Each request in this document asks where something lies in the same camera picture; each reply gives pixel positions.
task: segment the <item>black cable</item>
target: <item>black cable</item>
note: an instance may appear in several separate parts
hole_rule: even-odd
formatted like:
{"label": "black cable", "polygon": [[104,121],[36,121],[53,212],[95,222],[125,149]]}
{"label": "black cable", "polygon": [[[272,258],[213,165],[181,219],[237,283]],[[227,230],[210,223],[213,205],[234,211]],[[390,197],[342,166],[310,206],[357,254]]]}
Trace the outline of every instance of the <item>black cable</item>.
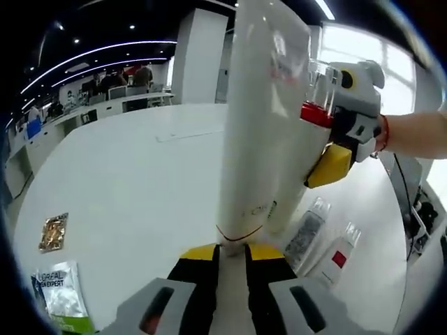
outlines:
{"label": "black cable", "polygon": [[[393,154],[393,155],[394,155],[394,159],[396,160],[397,167],[399,168],[400,175],[402,176],[402,181],[404,182],[406,200],[408,201],[408,210],[410,211],[410,215],[411,215],[411,207],[412,206],[411,206],[411,201],[410,201],[410,192],[408,191],[408,186],[406,185],[406,179],[404,176],[404,172],[402,171],[402,168],[400,167],[400,163],[399,163],[399,160],[397,159],[397,155],[396,154]],[[408,252],[408,255],[406,257],[407,262],[410,259],[410,255],[411,255],[411,251],[413,250],[413,246],[414,246],[414,236],[411,238],[410,251]]]}

